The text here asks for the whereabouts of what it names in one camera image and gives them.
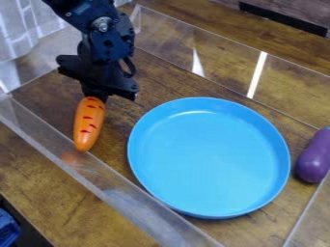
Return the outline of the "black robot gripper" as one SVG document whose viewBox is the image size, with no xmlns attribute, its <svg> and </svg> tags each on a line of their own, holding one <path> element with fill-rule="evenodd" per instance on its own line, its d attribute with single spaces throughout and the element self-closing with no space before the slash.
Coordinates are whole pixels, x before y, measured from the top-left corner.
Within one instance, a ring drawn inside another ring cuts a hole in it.
<svg viewBox="0 0 330 247">
<path fill-rule="evenodd" d="M 135 100 L 139 85 L 132 79 L 135 66 L 130 58 L 124 58 L 130 71 L 124 71 L 120 62 L 96 63 L 90 58 L 87 46 L 80 42 L 76 55 L 59 55 L 58 72 L 78 80 L 84 96 L 99 97 L 103 103 L 110 96 L 120 96 Z"/>
</svg>

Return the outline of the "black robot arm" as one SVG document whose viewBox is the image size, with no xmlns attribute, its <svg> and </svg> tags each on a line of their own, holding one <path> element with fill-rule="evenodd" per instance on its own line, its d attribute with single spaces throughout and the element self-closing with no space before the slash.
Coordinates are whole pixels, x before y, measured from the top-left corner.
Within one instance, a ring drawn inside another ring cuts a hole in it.
<svg viewBox="0 0 330 247">
<path fill-rule="evenodd" d="M 134 27 L 114 0 L 41 0 L 82 32 L 76 55 L 59 55 L 58 71 L 80 82 L 84 96 L 135 100 Z"/>
</svg>

